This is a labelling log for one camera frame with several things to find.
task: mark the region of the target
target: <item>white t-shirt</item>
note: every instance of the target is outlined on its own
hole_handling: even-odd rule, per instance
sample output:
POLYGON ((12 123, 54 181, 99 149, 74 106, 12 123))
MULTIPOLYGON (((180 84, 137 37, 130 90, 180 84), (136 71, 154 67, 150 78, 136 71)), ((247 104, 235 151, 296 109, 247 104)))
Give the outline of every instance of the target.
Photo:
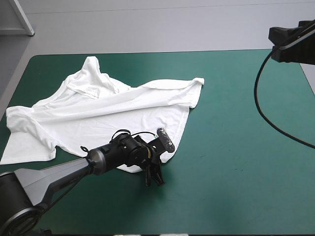
MULTIPOLYGON (((69 75, 49 98, 31 108, 9 107, 7 127, 11 135, 0 164, 48 161, 55 158, 55 146, 86 156, 80 149, 109 143, 119 129, 132 133, 164 127, 177 149, 189 108, 199 100, 204 79, 191 81, 154 80, 132 88, 99 70, 96 57, 87 57, 80 71, 69 75)), ((146 141, 154 137, 141 134, 146 141)), ((174 153, 161 155, 163 163, 174 153)), ((137 166, 119 169, 138 172, 137 166)))

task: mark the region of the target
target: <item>black cable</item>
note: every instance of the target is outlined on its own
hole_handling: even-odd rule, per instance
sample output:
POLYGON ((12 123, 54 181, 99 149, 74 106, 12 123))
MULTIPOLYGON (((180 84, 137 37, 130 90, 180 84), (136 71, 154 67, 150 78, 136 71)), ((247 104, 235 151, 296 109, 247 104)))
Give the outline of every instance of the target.
POLYGON ((135 136, 135 135, 137 135, 137 134, 152 134, 153 136, 156 136, 156 134, 151 133, 151 132, 149 132, 149 131, 138 132, 138 133, 132 134, 131 136, 135 136))
POLYGON ((301 28, 300 30, 297 31, 297 33, 293 34, 291 37, 289 37, 287 40, 285 40, 284 42, 282 42, 281 44, 279 44, 278 46, 275 46, 272 51, 268 54, 268 56, 265 58, 265 60, 263 61, 263 63, 260 66, 260 69, 257 73, 257 77, 255 80, 255 85, 254 85, 254 98, 255 98, 255 105, 257 107, 257 110, 259 112, 259 114, 261 115, 261 117, 264 118, 264 120, 271 126, 273 127, 275 130, 277 130, 278 132, 282 133, 283 135, 301 143, 304 144, 310 148, 314 148, 315 149, 315 145, 310 144, 308 142, 305 142, 285 131, 283 131, 282 129, 280 129, 279 127, 277 127, 275 124, 273 124, 267 117, 266 115, 262 112, 260 105, 259 105, 259 101, 258 101, 258 95, 257 95, 257 90, 258 90, 258 82, 260 79, 260 75, 262 70, 264 69, 264 66, 266 65, 267 61, 269 60, 269 58, 272 56, 272 54, 281 46, 285 45, 286 43, 290 42, 292 39, 298 38, 307 28, 309 28, 309 26, 313 25, 315 23, 315 20, 309 22, 307 25, 305 25, 303 28, 301 28))

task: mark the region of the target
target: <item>gray floor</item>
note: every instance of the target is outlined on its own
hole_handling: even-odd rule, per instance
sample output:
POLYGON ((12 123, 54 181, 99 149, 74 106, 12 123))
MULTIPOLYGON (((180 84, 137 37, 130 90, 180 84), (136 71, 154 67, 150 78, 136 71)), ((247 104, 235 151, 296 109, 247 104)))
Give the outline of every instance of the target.
MULTIPOLYGON (((266 49, 272 26, 315 18, 315 0, 20 0, 35 36, 0 36, 0 115, 40 54, 266 49)), ((315 90, 315 69, 303 65, 315 90)))

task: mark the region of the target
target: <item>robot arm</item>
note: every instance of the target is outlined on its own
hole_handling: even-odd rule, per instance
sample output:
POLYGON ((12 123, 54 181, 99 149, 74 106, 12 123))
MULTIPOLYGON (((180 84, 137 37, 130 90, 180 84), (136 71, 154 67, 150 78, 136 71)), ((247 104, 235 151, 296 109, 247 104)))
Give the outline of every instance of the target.
POLYGON ((109 144, 86 151, 87 157, 43 170, 18 169, 0 174, 0 235, 15 236, 30 231, 52 204, 53 195, 84 176, 101 175, 122 164, 137 165, 146 172, 146 184, 153 179, 164 184, 160 155, 175 147, 163 128, 158 137, 146 143, 128 130, 112 138, 109 144))

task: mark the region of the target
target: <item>green table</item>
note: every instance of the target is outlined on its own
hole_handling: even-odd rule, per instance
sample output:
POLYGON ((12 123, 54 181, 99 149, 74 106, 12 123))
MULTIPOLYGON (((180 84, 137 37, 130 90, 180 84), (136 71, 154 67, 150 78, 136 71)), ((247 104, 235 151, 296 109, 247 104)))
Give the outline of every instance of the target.
MULTIPOLYGON (((268 53, 96 55, 102 72, 133 87, 194 77, 205 78, 205 85, 178 151, 163 166, 163 187, 145 187, 143 173, 113 170, 89 176, 37 228, 56 234, 315 233, 315 150, 275 131, 254 105, 254 79, 268 53)), ((9 106, 32 106, 50 96, 86 56, 33 57, 9 106)), ((259 97, 275 124, 315 143, 314 94, 300 65, 270 61, 259 97)), ((2 118, 0 153, 9 134, 2 118)), ((55 160, 0 166, 0 172, 41 169, 75 158, 58 148, 55 160)))

